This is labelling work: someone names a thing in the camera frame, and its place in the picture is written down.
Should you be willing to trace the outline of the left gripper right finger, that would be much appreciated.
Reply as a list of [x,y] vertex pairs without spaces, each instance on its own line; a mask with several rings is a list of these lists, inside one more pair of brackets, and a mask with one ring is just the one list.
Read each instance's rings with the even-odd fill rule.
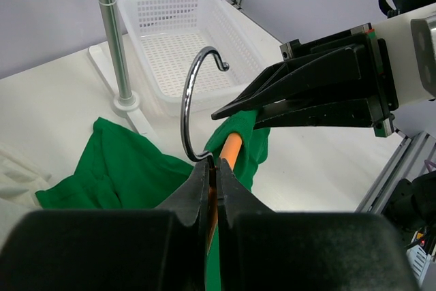
[[417,290],[401,239],[371,213],[268,208],[217,164],[223,290]]

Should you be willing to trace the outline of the orange hanger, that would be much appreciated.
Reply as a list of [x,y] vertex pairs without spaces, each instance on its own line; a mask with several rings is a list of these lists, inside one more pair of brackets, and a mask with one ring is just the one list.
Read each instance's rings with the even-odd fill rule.
[[223,105],[231,95],[227,71],[230,64],[213,46],[202,48],[194,57],[185,78],[181,95],[180,135],[189,161],[206,161],[211,167],[213,156],[204,147],[218,124],[212,122],[210,111]]

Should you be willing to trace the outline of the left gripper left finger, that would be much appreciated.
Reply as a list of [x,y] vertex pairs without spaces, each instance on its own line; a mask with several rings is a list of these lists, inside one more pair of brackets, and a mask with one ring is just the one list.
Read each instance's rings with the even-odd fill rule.
[[154,209],[27,213],[1,249],[2,290],[203,290],[209,164]]

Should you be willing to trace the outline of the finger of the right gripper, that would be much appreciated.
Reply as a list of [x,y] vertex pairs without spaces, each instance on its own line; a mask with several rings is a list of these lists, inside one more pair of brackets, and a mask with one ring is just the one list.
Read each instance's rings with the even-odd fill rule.
[[255,128],[372,127],[377,121],[378,101],[374,98],[316,105],[288,100],[263,107],[258,112]]
[[364,46],[352,44],[323,55],[309,55],[276,63],[264,69],[229,104],[215,111],[213,120],[239,111],[258,110],[279,100],[307,95],[361,79],[359,64],[367,56]]

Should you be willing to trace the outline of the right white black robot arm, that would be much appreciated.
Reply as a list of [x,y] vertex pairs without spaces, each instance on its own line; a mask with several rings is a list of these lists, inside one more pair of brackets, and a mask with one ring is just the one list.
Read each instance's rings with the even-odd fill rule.
[[435,99],[435,0],[378,0],[385,21],[281,45],[214,120],[257,113],[254,127],[360,127],[395,131],[398,110]]

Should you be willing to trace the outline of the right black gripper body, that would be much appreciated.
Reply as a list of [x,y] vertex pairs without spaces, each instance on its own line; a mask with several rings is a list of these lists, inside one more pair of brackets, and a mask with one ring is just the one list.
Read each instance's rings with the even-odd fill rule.
[[282,44],[280,50],[282,57],[290,60],[309,55],[323,55],[352,44],[362,45],[367,51],[367,56],[359,64],[361,79],[314,91],[309,94],[309,105],[374,98],[378,101],[378,121],[372,128],[377,137],[388,137],[394,132],[393,111],[399,107],[399,103],[386,42],[377,37],[371,24],[360,25],[306,44],[292,40]]

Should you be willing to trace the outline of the green t shirt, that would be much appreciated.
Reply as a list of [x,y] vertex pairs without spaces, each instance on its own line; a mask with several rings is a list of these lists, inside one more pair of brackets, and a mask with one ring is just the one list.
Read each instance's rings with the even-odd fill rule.
[[[255,129],[257,112],[239,112],[213,133],[205,150],[218,157],[228,136],[242,139],[234,175],[251,190],[259,165],[268,157],[270,129]],[[160,151],[149,139],[99,118],[75,172],[37,191],[43,209],[152,209],[189,177],[193,166]]]

